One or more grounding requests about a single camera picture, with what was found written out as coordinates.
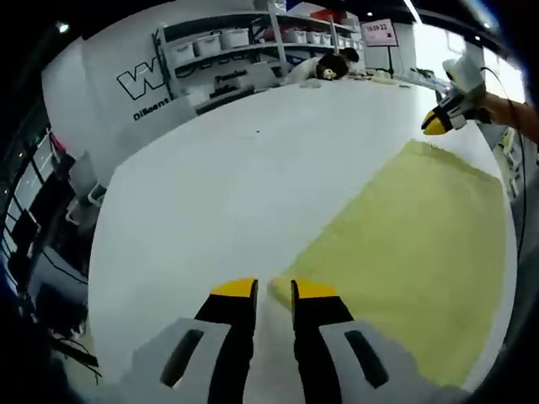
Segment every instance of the yellow cloth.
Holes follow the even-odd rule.
[[[270,291],[291,305],[291,279],[332,285],[440,385],[461,385],[498,307],[505,257],[497,178],[410,141],[333,219]]]

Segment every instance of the ceiling light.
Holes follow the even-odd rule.
[[[416,10],[414,5],[412,4],[412,0],[404,0],[404,4],[406,4],[406,7],[408,7],[408,10],[410,10],[410,13],[412,13],[412,15],[414,16],[415,22],[418,24],[422,24],[423,21],[421,21],[418,10]]]
[[[56,27],[58,28],[58,32],[60,34],[65,34],[69,30],[69,24],[63,23],[62,21],[59,21],[56,24]]]

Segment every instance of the white storage box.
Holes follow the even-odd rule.
[[[322,34],[320,32],[307,32],[307,42],[309,44],[320,45],[322,43]]]
[[[331,45],[331,34],[322,33],[320,35],[320,45]]]
[[[172,48],[171,53],[177,65],[190,61],[195,58],[193,42],[176,45],[174,48]]]
[[[221,52],[219,34],[208,35],[195,41],[195,54],[197,56],[212,56]]]
[[[295,44],[306,44],[307,33],[305,31],[300,31],[297,29],[289,29],[285,32],[284,40],[285,42],[291,42]]]
[[[231,49],[249,46],[249,33],[247,28],[233,29],[221,34],[221,48]]]
[[[341,36],[341,35],[337,35],[337,41],[339,42],[338,44],[338,47],[339,48],[345,48],[346,47],[346,38]]]

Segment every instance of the white wall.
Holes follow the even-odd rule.
[[[393,24],[397,35],[398,47],[391,49],[395,74],[404,75],[410,67],[416,67],[414,30],[411,24]],[[366,47],[365,64],[367,68],[389,68],[387,48]]]
[[[134,119],[142,109],[169,98],[152,47],[151,34],[158,25],[252,9],[252,0],[178,0],[134,14],[70,46],[42,75],[53,132],[75,157],[88,150],[100,183],[108,185],[134,145],[145,146],[194,113],[180,99]]]
[[[84,41],[73,41],[41,74],[43,99],[58,140],[78,159],[103,130],[83,63]]]

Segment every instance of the black chair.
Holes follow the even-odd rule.
[[[64,338],[70,338],[86,321],[88,308],[66,299],[53,286],[43,284],[35,300],[35,314],[41,324]]]
[[[22,250],[12,252],[8,260],[8,269],[17,282],[17,290],[19,292],[26,291],[32,274],[31,261],[27,252]]]
[[[42,227],[49,227],[58,212],[58,206],[71,200],[74,195],[67,181],[51,175],[35,196],[29,211]]]
[[[17,251],[28,253],[30,245],[37,237],[40,227],[27,210],[23,210],[11,230],[11,238],[17,245]]]

